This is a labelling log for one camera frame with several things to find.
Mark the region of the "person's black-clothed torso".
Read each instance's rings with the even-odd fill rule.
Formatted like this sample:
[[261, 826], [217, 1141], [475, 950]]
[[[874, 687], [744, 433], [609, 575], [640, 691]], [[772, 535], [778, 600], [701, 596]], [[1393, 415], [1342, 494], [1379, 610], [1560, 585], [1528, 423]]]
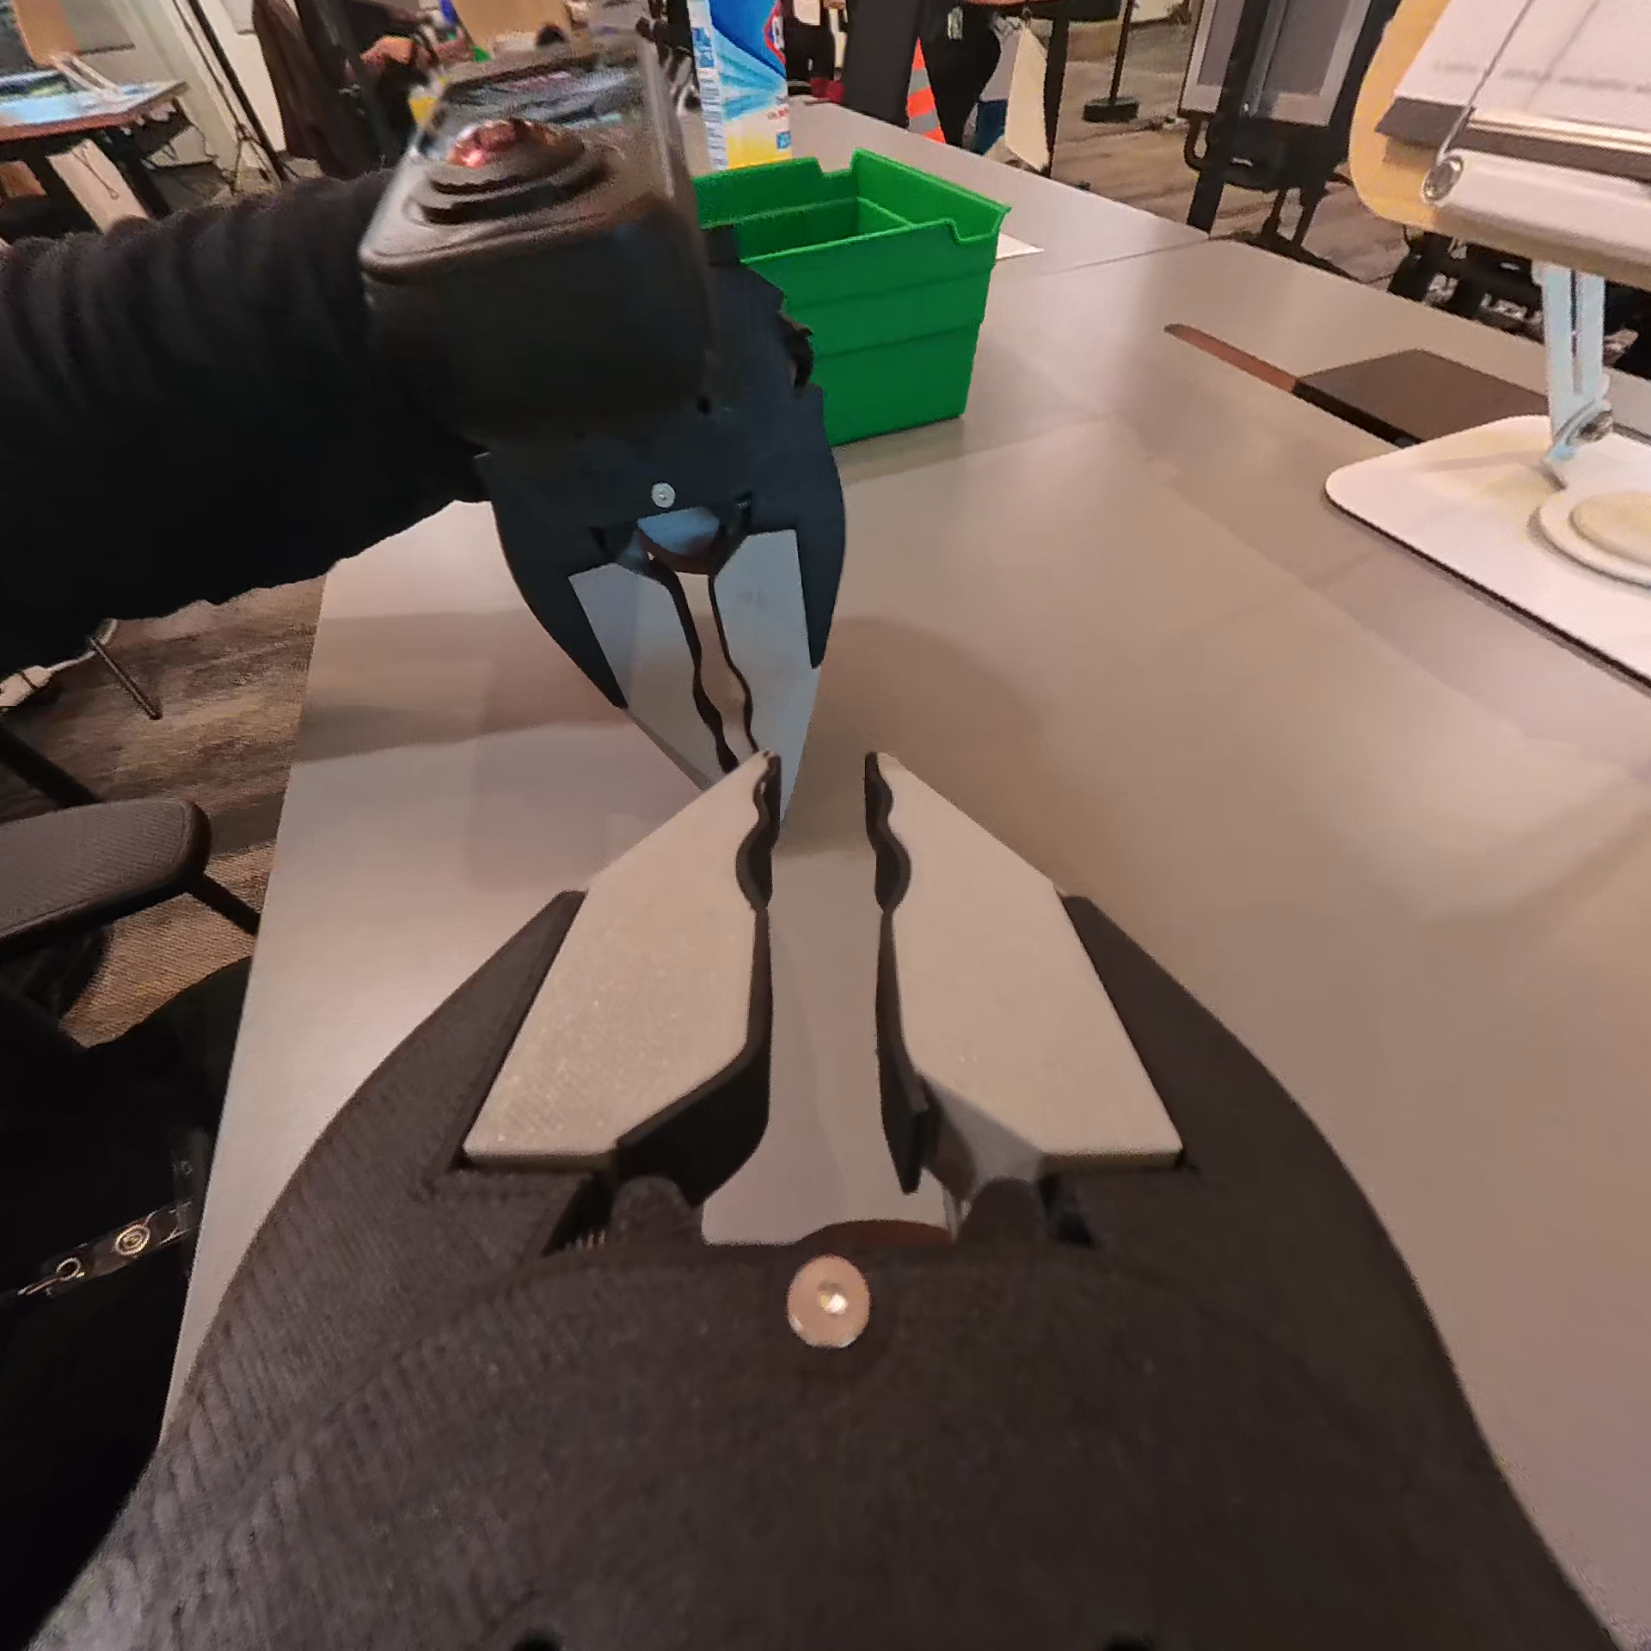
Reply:
[[121, 1037], [78, 1044], [3, 997], [1, 1644], [23, 1648], [92, 1557], [155, 1449], [186, 1245], [43, 1290], [153, 1215], [200, 1210], [249, 964]]

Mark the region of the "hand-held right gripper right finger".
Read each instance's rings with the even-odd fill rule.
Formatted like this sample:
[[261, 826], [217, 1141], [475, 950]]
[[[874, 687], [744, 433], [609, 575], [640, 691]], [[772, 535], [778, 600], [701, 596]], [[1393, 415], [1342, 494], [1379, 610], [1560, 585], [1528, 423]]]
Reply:
[[951, 1200], [1182, 1156], [1076, 905], [898, 759], [862, 763], [880, 1127], [901, 1192]]

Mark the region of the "white blue wipes canister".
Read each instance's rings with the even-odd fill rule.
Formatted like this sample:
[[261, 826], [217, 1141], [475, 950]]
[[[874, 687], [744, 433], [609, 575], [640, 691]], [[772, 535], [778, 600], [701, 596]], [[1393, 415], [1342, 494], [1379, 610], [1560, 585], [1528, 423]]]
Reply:
[[784, 7], [687, 3], [693, 79], [715, 172], [791, 160]]

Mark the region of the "grey screen on stand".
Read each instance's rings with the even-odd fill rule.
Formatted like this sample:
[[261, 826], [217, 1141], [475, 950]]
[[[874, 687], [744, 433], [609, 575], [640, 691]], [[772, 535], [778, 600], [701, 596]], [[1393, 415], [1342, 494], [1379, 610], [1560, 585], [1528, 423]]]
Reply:
[[1179, 103], [1192, 176], [1188, 229], [1212, 235], [1224, 195], [1289, 195], [1304, 215], [1346, 146], [1348, 73], [1369, 20], [1365, 3], [1198, 5]]

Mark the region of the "black rectangular pad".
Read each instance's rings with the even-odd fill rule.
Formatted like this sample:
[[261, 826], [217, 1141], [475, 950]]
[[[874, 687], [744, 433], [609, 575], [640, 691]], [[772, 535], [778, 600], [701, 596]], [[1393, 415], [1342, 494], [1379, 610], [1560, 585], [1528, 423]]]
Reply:
[[1324, 368], [1298, 378], [1291, 394], [1395, 449], [1546, 415], [1540, 394], [1430, 351]]

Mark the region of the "black stanchion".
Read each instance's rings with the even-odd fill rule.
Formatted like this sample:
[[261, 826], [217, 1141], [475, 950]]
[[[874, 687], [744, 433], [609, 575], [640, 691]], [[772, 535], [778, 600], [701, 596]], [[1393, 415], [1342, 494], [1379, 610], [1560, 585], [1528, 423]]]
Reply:
[[1120, 3], [1116, 46], [1110, 62], [1110, 75], [1106, 93], [1084, 103], [1080, 119], [1086, 127], [1124, 129], [1139, 115], [1139, 101], [1122, 91], [1122, 73], [1125, 66], [1127, 42], [1131, 32], [1131, 18], [1135, 3]]

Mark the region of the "wooden table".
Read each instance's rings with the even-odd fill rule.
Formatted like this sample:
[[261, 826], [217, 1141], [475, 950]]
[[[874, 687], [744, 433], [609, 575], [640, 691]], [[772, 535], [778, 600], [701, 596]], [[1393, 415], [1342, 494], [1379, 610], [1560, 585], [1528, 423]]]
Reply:
[[1, 162], [21, 166], [70, 231], [107, 229], [60, 178], [54, 160], [92, 144], [117, 176], [115, 207], [129, 217], [164, 221], [172, 207], [160, 193], [149, 158], [190, 127], [180, 111], [186, 81], [145, 81], [94, 89], [52, 70], [5, 75], [1, 99]]

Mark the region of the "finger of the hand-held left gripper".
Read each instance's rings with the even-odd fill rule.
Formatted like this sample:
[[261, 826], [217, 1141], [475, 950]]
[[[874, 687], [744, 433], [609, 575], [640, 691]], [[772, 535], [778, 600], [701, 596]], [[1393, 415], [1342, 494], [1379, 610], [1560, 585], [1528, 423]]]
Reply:
[[795, 533], [750, 535], [711, 579], [709, 596], [725, 655], [744, 685], [748, 744], [778, 759], [778, 811], [785, 820], [819, 689]]
[[630, 722], [707, 789], [736, 757], [705, 683], [705, 649], [687, 602], [687, 575], [652, 541], [569, 579]]

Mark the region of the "green plastic bin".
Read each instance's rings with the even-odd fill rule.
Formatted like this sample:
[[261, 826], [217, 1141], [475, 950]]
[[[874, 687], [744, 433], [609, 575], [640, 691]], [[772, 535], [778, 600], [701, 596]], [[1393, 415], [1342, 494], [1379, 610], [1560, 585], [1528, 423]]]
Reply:
[[866, 150], [713, 172], [693, 197], [811, 335], [833, 447], [964, 414], [1006, 205]]

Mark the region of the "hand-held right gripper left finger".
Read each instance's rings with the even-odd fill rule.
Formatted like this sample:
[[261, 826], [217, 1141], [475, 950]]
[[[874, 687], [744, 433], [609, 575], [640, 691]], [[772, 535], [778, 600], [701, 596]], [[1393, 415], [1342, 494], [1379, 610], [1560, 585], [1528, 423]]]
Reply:
[[770, 1117], [780, 763], [754, 754], [573, 905], [461, 1147], [485, 1170], [670, 1182], [701, 1206]]

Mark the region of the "thin black rod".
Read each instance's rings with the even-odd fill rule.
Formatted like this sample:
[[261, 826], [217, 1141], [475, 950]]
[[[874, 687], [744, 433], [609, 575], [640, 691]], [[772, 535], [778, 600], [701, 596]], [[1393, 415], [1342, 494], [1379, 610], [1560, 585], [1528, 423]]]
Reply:
[[135, 681], [131, 671], [127, 671], [111, 653], [109, 645], [115, 640], [115, 632], [117, 622], [103, 622], [88, 638], [88, 653], [111, 677], [121, 695], [137, 708], [137, 712], [143, 714], [151, 724], [155, 724], [162, 718], [162, 710], [158, 702]]

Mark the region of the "person's left forearm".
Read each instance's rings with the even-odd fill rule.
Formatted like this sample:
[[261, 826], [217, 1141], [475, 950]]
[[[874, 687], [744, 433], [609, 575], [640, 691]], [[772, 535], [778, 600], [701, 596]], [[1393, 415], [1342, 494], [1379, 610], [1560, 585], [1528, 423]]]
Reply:
[[473, 447], [373, 343], [357, 246], [386, 184], [3, 248], [3, 675], [481, 500]]

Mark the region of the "white soled shoe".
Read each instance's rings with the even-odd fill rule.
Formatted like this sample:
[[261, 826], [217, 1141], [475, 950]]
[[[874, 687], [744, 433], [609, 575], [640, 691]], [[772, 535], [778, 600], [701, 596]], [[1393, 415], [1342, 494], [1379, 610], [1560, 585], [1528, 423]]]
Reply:
[[98, 657], [117, 632], [117, 620], [103, 622], [90, 638], [88, 645], [70, 659], [56, 661], [46, 667], [23, 667], [9, 673], [1, 681], [1, 712], [19, 710], [35, 697], [41, 697], [54, 687], [54, 681], [70, 671], [88, 665]]

